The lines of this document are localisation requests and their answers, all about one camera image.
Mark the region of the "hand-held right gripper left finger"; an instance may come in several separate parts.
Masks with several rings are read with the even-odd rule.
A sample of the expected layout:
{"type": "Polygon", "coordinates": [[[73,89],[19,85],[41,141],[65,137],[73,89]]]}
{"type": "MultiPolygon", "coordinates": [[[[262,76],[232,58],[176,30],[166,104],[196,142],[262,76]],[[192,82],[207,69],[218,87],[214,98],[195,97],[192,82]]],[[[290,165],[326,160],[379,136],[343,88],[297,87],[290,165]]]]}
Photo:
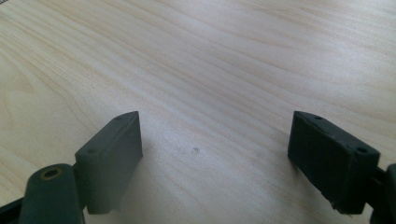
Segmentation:
{"type": "Polygon", "coordinates": [[[143,158],[139,114],[112,119],[76,154],[78,196],[92,215],[120,209],[134,169],[143,158]]]}

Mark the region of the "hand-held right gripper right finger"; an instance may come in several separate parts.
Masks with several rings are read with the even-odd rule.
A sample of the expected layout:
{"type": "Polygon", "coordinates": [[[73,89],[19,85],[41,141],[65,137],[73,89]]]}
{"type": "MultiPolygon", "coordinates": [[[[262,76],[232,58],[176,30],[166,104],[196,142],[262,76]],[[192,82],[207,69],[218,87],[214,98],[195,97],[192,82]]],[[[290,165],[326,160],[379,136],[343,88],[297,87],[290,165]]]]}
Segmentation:
{"type": "Polygon", "coordinates": [[[293,113],[289,159],[341,214],[356,215],[380,153],[328,120],[307,112],[293,113]]]}

